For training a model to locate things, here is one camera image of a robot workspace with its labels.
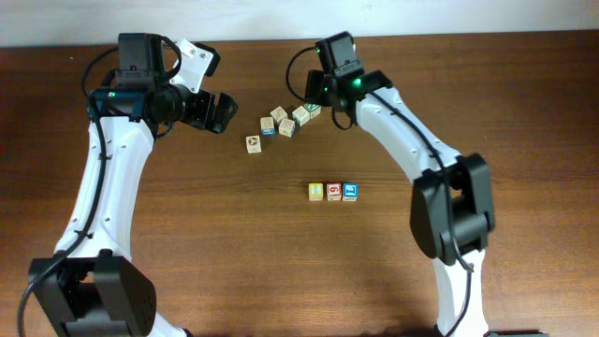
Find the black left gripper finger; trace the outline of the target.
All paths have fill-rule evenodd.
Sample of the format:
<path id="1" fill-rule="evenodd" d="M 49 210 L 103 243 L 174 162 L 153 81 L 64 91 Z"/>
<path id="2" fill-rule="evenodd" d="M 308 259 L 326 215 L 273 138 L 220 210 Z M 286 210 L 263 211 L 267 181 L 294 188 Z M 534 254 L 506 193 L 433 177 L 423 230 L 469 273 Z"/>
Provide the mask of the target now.
<path id="1" fill-rule="evenodd" d="M 233 117 L 233 110 L 216 110 L 212 119 L 208 122 L 208 130 L 214 134 L 223 133 Z"/>
<path id="2" fill-rule="evenodd" d="M 219 95 L 216 111 L 220 115 L 235 115 L 238 111 L 238 104 L 230 95 L 221 93 Z"/>

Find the wooden block green N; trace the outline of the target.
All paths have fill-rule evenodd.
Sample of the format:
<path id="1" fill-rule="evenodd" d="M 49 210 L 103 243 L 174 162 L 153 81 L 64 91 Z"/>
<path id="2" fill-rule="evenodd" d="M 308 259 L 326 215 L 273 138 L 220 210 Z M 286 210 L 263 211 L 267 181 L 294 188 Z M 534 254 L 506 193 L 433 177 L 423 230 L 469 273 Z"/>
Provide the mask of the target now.
<path id="1" fill-rule="evenodd" d="M 321 112 L 321 106 L 317 104 L 306 103 L 303 107 L 309 112 L 310 119 L 314 119 Z"/>

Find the wooden block yellow letter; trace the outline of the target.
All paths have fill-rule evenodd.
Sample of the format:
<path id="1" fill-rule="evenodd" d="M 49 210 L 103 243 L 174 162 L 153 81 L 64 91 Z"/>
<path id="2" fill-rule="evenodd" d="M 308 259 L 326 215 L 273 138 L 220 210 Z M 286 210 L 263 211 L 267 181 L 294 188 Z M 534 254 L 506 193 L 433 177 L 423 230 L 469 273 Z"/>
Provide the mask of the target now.
<path id="1" fill-rule="evenodd" d="M 324 197 L 324 185 L 322 183 L 309 183 L 308 196 L 310 201 L 321 201 Z"/>

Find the wooden block red 6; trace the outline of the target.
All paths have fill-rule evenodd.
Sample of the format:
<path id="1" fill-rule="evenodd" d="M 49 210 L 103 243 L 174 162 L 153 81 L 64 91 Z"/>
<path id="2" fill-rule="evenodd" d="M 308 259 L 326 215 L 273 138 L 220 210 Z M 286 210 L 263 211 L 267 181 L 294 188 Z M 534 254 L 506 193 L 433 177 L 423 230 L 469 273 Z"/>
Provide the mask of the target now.
<path id="1" fill-rule="evenodd" d="M 327 201 L 338 201 L 343 198 L 343 185 L 341 183 L 327 183 Z"/>

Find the wooden block blue L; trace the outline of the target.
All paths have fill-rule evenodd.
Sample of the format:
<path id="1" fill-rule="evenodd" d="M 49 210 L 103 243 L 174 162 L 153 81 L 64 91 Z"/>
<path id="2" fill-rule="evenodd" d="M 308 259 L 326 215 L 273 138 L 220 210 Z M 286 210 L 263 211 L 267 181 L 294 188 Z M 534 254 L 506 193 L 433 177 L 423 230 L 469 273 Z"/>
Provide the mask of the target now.
<path id="1" fill-rule="evenodd" d="M 357 183 L 343 184 L 343 201 L 356 201 L 358 198 L 359 188 Z"/>

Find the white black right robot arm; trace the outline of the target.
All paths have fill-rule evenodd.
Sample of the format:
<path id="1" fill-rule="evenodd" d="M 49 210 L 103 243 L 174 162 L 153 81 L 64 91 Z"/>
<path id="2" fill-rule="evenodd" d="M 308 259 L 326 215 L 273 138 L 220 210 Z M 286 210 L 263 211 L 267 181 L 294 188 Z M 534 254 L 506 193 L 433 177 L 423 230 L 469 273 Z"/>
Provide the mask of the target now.
<path id="1" fill-rule="evenodd" d="M 365 70 L 349 33 L 321 39 L 313 49 L 321 67 L 308 75 L 306 102 L 345 113 L 382 144 L 412 185 L 410 228 L 433 263 L 437 332 L 488 336 L 481 273 L 496 221 L 487 162 L 434 136 L 382 71 Z"/>

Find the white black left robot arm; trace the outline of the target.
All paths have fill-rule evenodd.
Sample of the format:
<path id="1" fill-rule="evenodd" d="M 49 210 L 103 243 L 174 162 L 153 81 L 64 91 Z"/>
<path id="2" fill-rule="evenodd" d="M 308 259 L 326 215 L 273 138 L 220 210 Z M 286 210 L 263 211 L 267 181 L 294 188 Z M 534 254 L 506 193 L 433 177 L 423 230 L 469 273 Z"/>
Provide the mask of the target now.
<path id="1" fill-rule="evenodd" d="M 31 262 L 25 296 L 59 336 L 183 336 L 158 313 L 153 283 L 132 262 L 140 178 L 175 124 L 220 134 L 238 106 L 202 89 L 220 61 L 207 45 L 122 33 L 115 52 L 119 65 L 84 94 L 89 147 L 74 210 L 53 255 Z"/>

